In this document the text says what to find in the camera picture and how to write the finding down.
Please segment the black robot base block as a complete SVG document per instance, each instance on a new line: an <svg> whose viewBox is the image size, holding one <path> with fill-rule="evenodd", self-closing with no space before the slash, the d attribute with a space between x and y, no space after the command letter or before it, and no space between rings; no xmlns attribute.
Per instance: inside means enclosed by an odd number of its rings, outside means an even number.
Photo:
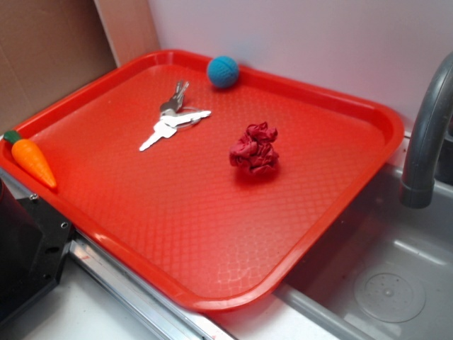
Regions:
<svg viewBox="0 0 453 340"><path fill-rule="evenodd" d="M1 182L1 326L59 284L73 233L45 200L16 199Z"/></svg>

